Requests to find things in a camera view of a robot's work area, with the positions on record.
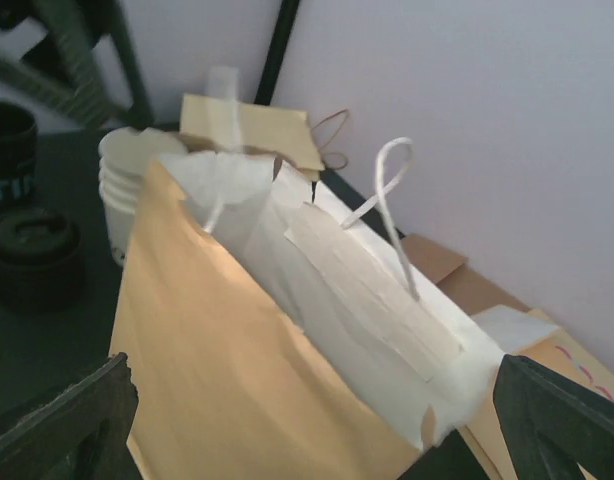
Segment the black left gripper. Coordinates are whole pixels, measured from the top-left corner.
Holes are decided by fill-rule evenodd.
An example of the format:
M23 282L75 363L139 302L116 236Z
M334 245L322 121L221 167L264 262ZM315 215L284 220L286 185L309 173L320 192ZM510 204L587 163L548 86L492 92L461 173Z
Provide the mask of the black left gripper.
M40 23L46 35L18 60L0 53L0 83L83 127L98 128L112 119L133 128L154 123L120 2L0 1L1 31L27 19ZM108 95L93 55L105 37L111 39L131 92L127 108Z

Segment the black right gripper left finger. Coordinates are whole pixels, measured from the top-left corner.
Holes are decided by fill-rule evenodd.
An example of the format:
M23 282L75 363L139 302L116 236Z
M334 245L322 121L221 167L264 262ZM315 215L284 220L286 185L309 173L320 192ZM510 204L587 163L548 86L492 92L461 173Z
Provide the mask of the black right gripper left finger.
M125 353L0 415L0 479L134 479L138 407Z

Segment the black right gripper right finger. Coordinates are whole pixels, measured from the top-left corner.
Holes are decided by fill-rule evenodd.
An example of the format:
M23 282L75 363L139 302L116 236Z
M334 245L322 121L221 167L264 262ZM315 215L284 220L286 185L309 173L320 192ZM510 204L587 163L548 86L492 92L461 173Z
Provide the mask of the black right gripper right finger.
M506 355L494 405L518 478L614 479L614 404Z

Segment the orange paper bag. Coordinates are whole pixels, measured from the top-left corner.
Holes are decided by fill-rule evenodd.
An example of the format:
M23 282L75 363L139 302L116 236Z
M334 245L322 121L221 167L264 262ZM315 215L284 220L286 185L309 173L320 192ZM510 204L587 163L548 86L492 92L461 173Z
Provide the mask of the orange paper bag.
M524 313L558 325L539 309ZM524 357L538 364L539 369L547 371L551 378L573 383L578 389L601 397L604 403L614 404L614 374L563 327L558 326L560 330L552 337L523 352L510 355ZM478 410L467 426L460 429L460 434L487 479L515 479L516 471L494 405L494 384L494 381L490 382Z
M210 151L148 167L110 349L146 479L395 479L503 357L396 234L291 166Z

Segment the white paper bag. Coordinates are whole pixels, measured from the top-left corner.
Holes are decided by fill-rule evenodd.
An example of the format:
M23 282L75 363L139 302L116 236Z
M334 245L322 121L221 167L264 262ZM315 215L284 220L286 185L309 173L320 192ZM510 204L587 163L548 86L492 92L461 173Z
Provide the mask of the white paper bag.
M509 354L523 352L560 330L552 322L505 305L497 305L473 315L472 320Z

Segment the stack of white paper cups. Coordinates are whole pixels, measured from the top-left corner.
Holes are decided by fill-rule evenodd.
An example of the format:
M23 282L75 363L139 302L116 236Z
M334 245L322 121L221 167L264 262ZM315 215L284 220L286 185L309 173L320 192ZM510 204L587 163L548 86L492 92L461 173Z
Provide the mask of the stack of white paper cups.
M113 260L124 264L143 177L150 162L162 154L185 155L187 147L174 134L147 128L110 131L98 144L99 196L103 202Z

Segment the brown kraft paper bag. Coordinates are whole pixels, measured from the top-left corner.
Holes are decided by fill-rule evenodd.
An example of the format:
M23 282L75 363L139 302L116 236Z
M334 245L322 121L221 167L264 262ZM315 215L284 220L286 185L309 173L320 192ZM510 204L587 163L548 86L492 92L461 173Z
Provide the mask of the brown kraft paper bag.
M498 305L522 312L530 310L473 270L465 256L417 234L405 236L402 245L412 265L467 314L475 315Z

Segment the black frame post left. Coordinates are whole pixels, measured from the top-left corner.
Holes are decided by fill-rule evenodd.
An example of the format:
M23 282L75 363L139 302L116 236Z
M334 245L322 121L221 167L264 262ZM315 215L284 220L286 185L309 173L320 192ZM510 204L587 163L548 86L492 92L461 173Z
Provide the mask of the black frame post left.
M300 0L281 1L254 99L256 105L271 104L300 4Z

